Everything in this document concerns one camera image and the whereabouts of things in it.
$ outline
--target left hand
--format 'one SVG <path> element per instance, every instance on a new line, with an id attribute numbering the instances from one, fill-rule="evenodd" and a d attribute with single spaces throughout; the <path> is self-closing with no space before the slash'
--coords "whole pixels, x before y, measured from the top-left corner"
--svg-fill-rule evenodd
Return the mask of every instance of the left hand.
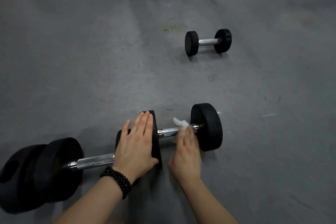
<path id="1" fill-rule="evenodd" d="M 130 120 L 122 128 L 115 151 L 113 169 L 122 173 L 131 184 L 159 161 L 152 157 L 153 115 L 141 112 L 128 134 Z"/>

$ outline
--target black dumbbell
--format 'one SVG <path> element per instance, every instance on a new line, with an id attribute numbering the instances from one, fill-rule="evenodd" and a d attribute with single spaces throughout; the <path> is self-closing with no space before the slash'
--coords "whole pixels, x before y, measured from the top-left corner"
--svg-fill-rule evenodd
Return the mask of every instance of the black dumbbell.
<path id="1" fill-rule="evenodd" d="M 153 114 L 152 157 L 161 161 L 159 139 L 177 134 L 179 128 L 157 129 Z M 203 151 L 215 150 L 222 143 L 222 126 L 215 108 L 196 104 L 191 124 Z M 115 148 L 120 140 L 117 134 Z M 33 145 L 17 151 L 6 162 L 0 176 L 0 206 L 8 213 L 22 213 L 44 203 L 64 201 L 77 190 L 84 169 L 113 163 L 114 153 L 83 158 L 79 142 L 63 138 L 48 145 Z"/>
<path id="2" fill-rule="evenodd" d="M 232 43 L 232 35 L 228 29 L 217 31 L 214 39 L 199 40 L 196 31 L 188 31 L 185 35 L 184 47 L 188 56 L 194 56 L 198 47 L 203 45 L 214 45 L 217 53 L 227 52 Z"/>

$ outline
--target dumbbell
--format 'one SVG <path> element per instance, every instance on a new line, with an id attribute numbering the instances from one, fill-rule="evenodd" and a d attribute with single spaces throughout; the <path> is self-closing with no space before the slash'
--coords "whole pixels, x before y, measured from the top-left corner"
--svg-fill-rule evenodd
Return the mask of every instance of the dumbbell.
<path id="1" fill-rule="evenodd" d="M 174 136 L 179 128 L 157 129 L 153 115 L 152 157 L 162 165 L 159 139 Z M 191 124 L 200 149 L 215 150 L 222 143 L 222 126 L 215 108 L 195 104 Z M 120 140 L 117 133 L 115 148 Z M 83 170 L 113 164 L 114 153 L 84 158 L 82 147 L 74 138 L 63 138 L 48 145 L 32 145 L 18 150 L 6 162 L 0 174 L 0 207 L 17 214 L 36 209 L 44 203 L 64 201 L 77 190 Z"/>
<path id="2" fill-rule="evenodd" d="M 185 35 L 184 47 L 188 56 L 194 56 L 198 47 L 203 45 L 214 45 L 217 53 L 227 52 L 232 43 L 232 35 L 228 29 L 217 31 L 214 39 L 199 40 L 196 31 L 188 31 Z"/>

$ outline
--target hand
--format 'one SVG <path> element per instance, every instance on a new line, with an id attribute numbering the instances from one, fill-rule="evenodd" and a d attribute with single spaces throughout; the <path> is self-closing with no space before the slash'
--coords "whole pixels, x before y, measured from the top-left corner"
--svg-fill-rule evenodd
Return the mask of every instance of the hand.
<path id="1" fill-rule="evenodd" d="M 192 127 L 180 128 L 176 152 L 168 167 L 181 187 L 201 179 L 200 147 Z"/>
<path id="2" fill-rule="evenodd" d="M 159 161 L 152 158 L 153 115 L 141 112 L 128 134 L 126 121 L 115 151 L 113 169 L 121 172 L 131 184 L 147 173 Z"/>

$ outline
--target forearm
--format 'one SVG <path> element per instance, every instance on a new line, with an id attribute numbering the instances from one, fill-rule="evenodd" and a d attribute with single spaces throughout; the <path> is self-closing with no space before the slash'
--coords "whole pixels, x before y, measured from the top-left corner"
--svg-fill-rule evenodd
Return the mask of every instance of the forearm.
<path id="1" fill-rule="evenodd" d="M 198 224 L 238 224 L 200 179 L 181 187 Z"/>
<path id="2" fill-rule="evenodd" d="M 104 224 L 122 196 L 115 180 L 103 177 L 54 224 Z"/>

